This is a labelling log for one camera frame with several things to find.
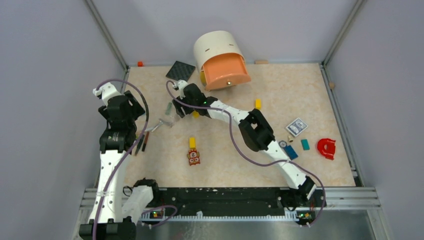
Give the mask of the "small red glass vial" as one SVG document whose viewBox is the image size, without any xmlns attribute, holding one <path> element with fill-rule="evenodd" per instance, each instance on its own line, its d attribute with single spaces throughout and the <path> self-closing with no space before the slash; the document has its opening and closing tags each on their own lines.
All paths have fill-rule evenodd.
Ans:
<svg viewBox="0 0 424 240">
<path fill-rule="evenodd" d="M 145 151 L 145 149 L 146 149 L 147 141 L 148 141 L 148 139 L 149 139 L 149 135 L 150 135 L 150 132 L 149 132 L 149 131 L 147 131 L 147 132 L 146 132 L 146 134 L 145 134 L 145 136 L 144 136 L 143 143 L 142 143 L 142 147 L 141 147 L 141 151 L 142 151 L 142 152 L 144 152 L 144 151 Z"/>
</svg>

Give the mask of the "peach top drawer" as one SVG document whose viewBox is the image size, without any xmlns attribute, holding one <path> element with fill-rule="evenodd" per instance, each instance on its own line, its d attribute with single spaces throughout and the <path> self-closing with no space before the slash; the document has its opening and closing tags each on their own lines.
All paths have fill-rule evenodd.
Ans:
<svg viewBox="0 0 424 240">
<path fill-rule="evenodd" d="M 207 91 L 245 84 L 251 80 L 245 60 L 238 53 L 214 56 L 202 66 L 201 82 Z"/>
</svg>

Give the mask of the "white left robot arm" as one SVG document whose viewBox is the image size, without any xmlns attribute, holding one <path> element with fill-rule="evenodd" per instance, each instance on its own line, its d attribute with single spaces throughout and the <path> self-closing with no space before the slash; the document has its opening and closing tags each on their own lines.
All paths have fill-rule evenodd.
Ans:
<svg viewBox="0 0 424 240">
<path fill-rule="evenodd" d="M 93 89 L 103 102 L 98 112 L 106 120 L 106 129 L 99 138 L 100 173 L 93 210 L 78 229 L 83 240 L 134 240 L 143 208 L 156 206 L 161 198 L 159 191 L 141 186 L 129 204 L 122 204 L 127 157 L 141 140 L 136 120 L 148 117 L 149 108 L 146 102 L 140 105 L 129 90 L 121 93 L 113 82 L 105 80 Z"/>
</svg>

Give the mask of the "green tube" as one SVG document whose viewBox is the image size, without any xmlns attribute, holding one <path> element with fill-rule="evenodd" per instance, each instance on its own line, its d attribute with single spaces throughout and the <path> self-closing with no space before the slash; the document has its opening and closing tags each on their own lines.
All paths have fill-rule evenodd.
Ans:
<svg viewBox="0 0 424 240">
<path fill-rule="evenodd" d="M 169 115 L 171 114 L 172 107 L 173 107 L 173 104 L 172 104 L 171 102 L 169 102 L 169 103 L 167 104 L 166 111 L 165 111 L 165 115 L 166 115 L 166 116 L 169 116 Z"/>
</svg>

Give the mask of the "cream round drawer organizer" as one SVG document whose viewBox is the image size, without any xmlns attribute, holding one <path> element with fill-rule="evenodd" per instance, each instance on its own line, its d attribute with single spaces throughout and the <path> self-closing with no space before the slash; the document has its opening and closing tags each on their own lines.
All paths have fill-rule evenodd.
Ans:
<svg viewBox="0 0 424 240">
<path fill-rule="evenodd" d="M 234 36 L 225 30 L 205 33 L 193 45 L 193 55 L 199 73 L 208 60 L 222 54 L 237 54 L 243 61 L 245 60 Z"/>
</svg>

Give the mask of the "dark eyeliner pencil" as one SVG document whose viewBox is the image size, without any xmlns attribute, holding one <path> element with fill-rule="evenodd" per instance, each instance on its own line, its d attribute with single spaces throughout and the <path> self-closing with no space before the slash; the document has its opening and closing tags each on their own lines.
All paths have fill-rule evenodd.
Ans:
<svg viewBox="0 0 424 240">
<path fill-rule="evenodd" d="M 134 156 L 136 156 L 139 153 L 140 149 L 142 148 L 142 145 L 143 145 L 143 142 L 144 142 L 144 138 L 145 138 L 145 134 L 141 134 L 140 135 L 140 140 L 139 140 L 139 142 L 138 142 L 138 144 L 137 144 L 137 146 L 135 148 Z"/>
</svg>

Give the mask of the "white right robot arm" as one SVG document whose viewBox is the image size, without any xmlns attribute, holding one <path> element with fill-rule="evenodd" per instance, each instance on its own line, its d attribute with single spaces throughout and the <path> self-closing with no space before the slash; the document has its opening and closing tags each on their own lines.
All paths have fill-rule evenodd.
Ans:
<svg viewBox="0 0 424 240">
<path fill-rule="evenodd" d="M 185 117 L 192 112 L 200 116 L 219 120 L 229 125 L 229 130 L 237 127 L 245 145 L 253 152 L 267 155 L 270 166 L 280 169 L 288 187 L 293 190 L 293 200 L 299 206 L 307 206 L 314 198 L 317 185 L 305 169 L 293 162 L 276 141 L 274 131 L 258 109 L 241 110 L 229 106 L 213 96 L 205 96 L 194 83 L 185 80 L 166 82 L 166 89 L 178 91 L 172 98 L 176 113 Z"/>
</svg>

